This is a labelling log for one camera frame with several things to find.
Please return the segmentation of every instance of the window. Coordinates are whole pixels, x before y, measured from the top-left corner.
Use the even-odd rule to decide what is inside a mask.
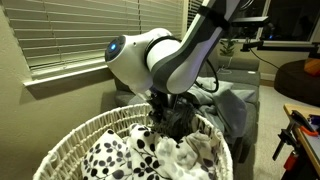
[[[236,18],[244,17],[261,17],[263,15],[264,6],[266,0],[248,0],[242,1],[240,4],[241,8],[236,14]],[[259,28],[242,28],[242,27],[231,27],[229,33],[224,35],[224,38],[233,38],[233,39],[246,39],[256,38]]]
[[[182,33],[182,0],[0,0],[33,77],[105,65],[117,36]]]
[[[202,1],[189,0],[188,23]],[[269,16],[270,23],[263,28],[231,27],[223,38],[310,41],[320,14],[319,0],[245,0],[240,7],[235,18]]]
[[[187,28],[189,28],[189,26],[191,25],[191,23],[192,23],[193,19],[195,18],[202,2],[203,2],[203,0],[189,0]]]
[[[319,19],[319,0],[271,0],[270,24],[263,28],[261,39],[309,41]]]

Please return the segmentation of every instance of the cushion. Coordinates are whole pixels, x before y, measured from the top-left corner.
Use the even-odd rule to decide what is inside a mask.
[[[219,72],[218,79],[220,81],[228,81],[233,83],[251,84],[259,86],[260,84],[260,73],[254,71],[244,70],[228,70],[228,73]]]
[[[260,63],[257,59],[240,58],[236,56],[233,56],[232,59],[218,56],[218,59],[220,67],[232,70],[257,71]]]
[[[236,96],[243,101],[249,101],[255,93],[254,90],[231,90]]]
[[[304,71],[312,76],[320,76],[320,59],[308,58],[304,64]]]
[[[252,103],[257,105],[259,101],[259,87],[251,84],[243,84],[243,83],[234,83],[232,86],[232,91],[235,94],[247,93],[247,98],[243,99],[245,102]]]

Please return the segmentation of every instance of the basket rim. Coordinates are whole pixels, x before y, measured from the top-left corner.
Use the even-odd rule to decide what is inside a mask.
[[[40,179],[42,173],[44,172],[44,170],[46,169],[46,166],[51,164],[51,162],[53,161],[53,159],[57,158],[59,156],[57,150],[64,144],[67,142],[67,140],[69,140],[70,138],[73,137],[73,135],[77,132],[80,131],[81,129],[85,128],[87,125],[89,125],[90,123],[96,121],[97,119],[100,119],[104,116],[107,116],[109,114],[114,114],[117,112],[121,112],[121,111],[125,111],[125,110],[130,110],[132,108],[145,108],[145,107],[151,107],[150,104],[148,103],[142,103],[142,104],[135,104],[135,105],[128,105],[128,106],[124,106],[124,107],[118,107],[118,108],[114,108],[110,111],[106,111],[104,113],[101,113],[97,116],[94,116],[92,118],[90,118],[89,120],[87,120],[86,122],[80,124],[77,128],[72,129],[67,135],[65,135],[51,150],[48,151],[48,154],[43,158],[40,166],[38,167],[36,173],[33,175],[33,179]],[[204,123],[205,126],[208,126],[214,130],[218,130],[216,135],[218,136],[218,138],[220,139],[220,145],[222,146],[222,148],[225,150],[223,151],[223,154],[226,156],[226,167],[224,168],[224,170],[226,170],[226,176],[227,177],[232,177],[233,176],[233,169],[232,169],[232,158],[231,158],[231,153],[229,151],[229,147],[227,142],[225,141],[222,132],[216,128],[215,126],[213,126],[209,120],[207,120],[206,118],[202,117],[199,114],[195,114],[196,117]]]

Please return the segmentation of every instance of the laundry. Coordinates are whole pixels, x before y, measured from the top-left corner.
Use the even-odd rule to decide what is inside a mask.
[[[197,131],[179,142],[140,124],[120,138],[107,130],[86,153],[83,179],[215,179],[220,140]]]
[[[215,89],[215,78],[198,77],[197,82],[206,89]],[[193,85],[185,96],[197,104],[196,112],[208,119],[226,136],[241,137],[244,133],[247,110],[244,101],[253,95],[249,90],[232,90],[233,83],[219,81],[215,93],[207,92]]]

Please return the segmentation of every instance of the window blinds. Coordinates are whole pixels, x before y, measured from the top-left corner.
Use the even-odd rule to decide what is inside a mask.
[[[117,36],[166,28],[181,38],[183,0],[2,0],[31,71],[104,63]]]
[[[189,0],[187,28],[189,28],[194,17],[197,15],[198,9],[201,6],[202,2],[203,0]]]

